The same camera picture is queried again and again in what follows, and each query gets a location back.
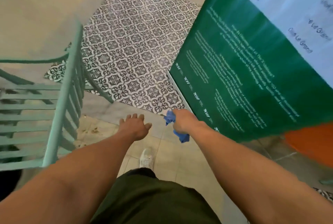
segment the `shoe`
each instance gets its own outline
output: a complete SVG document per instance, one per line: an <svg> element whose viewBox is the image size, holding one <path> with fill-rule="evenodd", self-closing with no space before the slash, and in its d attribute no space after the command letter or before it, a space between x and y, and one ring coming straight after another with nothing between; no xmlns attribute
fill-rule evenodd
<svg viewBox="0 0 333 224"><path fill-rule="evenodd" d="M140 156L139 167L149 168L152 170L154 168L154 161L155 159L154 159L153 149L151 147L146 148L143 150Z"/></svg>

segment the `poster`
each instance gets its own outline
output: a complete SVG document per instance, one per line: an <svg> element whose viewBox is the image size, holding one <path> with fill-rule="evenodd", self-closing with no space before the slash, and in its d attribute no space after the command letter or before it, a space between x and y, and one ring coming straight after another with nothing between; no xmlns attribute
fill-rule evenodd
<svg viewBox="0 0 333 224"><path fill-rule="evenodd" d="M170 74L199 120L249 141L333 120L333 0L206 0Z"/></svg>

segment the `green chair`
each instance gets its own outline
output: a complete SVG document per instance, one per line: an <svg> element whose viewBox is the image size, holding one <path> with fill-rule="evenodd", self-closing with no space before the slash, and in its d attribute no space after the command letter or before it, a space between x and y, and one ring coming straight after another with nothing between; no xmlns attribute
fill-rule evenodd
<svg viewBox="0 0 333 224"><path fill-rule="evenodd" d="M62 84L35 84L0 70L6 86L0 94L0 171L47 167L59 155L75 149L84 90L95 90L113 103L86 70L81 55L83 27L78 30L69 52L49 60L0 59L0 63L39 64L67 60ZM42 136L28 134L42 132Z"/></svg>

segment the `sign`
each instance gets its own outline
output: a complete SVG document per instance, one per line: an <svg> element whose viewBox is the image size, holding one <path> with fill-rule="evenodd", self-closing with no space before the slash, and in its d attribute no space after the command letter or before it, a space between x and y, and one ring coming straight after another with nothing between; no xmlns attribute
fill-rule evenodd
<svg viewBox="0 0 333 224"><path fill-rule="evenodd" d="M199 120L249 141L333 120L333 0L206 0L170 74Z"/></svg>

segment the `patterned floor tile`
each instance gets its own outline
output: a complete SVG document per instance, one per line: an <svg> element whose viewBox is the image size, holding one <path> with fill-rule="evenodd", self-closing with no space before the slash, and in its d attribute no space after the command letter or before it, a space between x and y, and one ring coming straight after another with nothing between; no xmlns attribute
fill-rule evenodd
<svg viewBox="0 0 333 224"><path fill-rule="evenodd" d="M166 73L199 10L185 0L104 0L84 26L84 64L119 102L157 114L183 108ZM45 78L61 81L65 66L53 65Z"/></svg>

